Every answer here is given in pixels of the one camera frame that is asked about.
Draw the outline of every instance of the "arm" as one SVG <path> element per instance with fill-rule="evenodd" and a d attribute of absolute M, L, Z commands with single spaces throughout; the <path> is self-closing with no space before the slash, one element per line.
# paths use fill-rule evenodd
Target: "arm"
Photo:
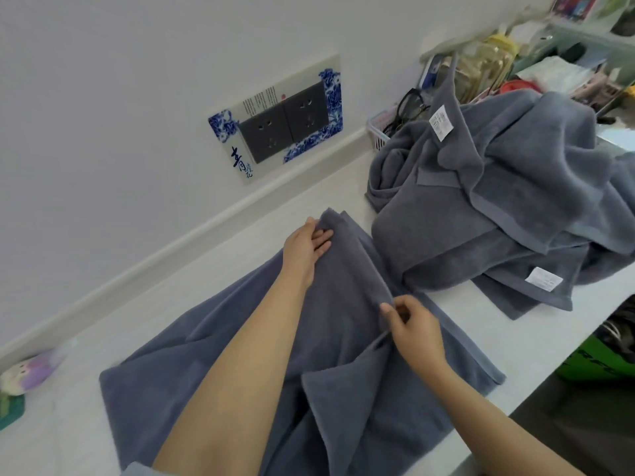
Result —
<path fill-rule="evenodd" d="M 153 468 L 179 476 L 256 476 L 314 264 L 333 231 L 316 221 L 284 244 L 282 270 L 212 365 L 174 424 Z"/>
<path fill-rule="evenodd" d="M 412 296 L 381 309 L 397 349 L 447 410 L 490 476 L 583 476 L 461 379 L 448 365 L 439 321 Z M 403 322 L 400 313 L 409 316 Z"/>

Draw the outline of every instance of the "person's right arm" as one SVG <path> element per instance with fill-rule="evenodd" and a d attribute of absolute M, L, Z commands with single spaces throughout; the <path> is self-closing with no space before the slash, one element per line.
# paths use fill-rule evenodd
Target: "person's right arm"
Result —
<path fill-rule="evenodd" d="M 461 379 L 445 359 L 439 321 L 413 296 L 381 309 L 397 349 L 434 392 L 489 476 L 583 476 Z"/>

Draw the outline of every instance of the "sleeve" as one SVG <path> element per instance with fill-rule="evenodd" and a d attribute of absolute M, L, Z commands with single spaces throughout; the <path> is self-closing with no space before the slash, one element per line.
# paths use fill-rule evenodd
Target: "sleeve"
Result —
<path fill-rule="evenodd" d="M 153 469 L 147 468 L 146 466 L 139 463 L 132 463 L 130 466 L 126 468 L 124 472 L 121 473 L 121 476 L 168 476 L 165 473 L 160 473 Z"/>

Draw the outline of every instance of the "forearm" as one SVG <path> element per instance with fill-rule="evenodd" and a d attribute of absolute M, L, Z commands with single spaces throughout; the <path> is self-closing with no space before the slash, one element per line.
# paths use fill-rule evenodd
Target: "forearm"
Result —
<path fill-rule="evenodd" d="M 583 476 L 449 367 L 428 379 L 456 431 L 489 476 Z"/>
<path fill-rule="evenodd" d="M 258 474 L 303 302 L 301 281 L 281 273 L 187 403 L 155 469 Z"/>

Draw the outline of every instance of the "baseboard trim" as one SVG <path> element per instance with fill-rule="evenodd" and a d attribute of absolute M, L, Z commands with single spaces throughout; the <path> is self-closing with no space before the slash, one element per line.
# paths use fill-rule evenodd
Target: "baseboard trim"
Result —
<path fill-rule="evenodd" d="M 304 157 L 292 160 L 290 163 L 295 166 L 271 183 L 0 347 L 0 371 L 76 336 L 370 150 L 370 139 L 361 128 L 305 160 Z"/>

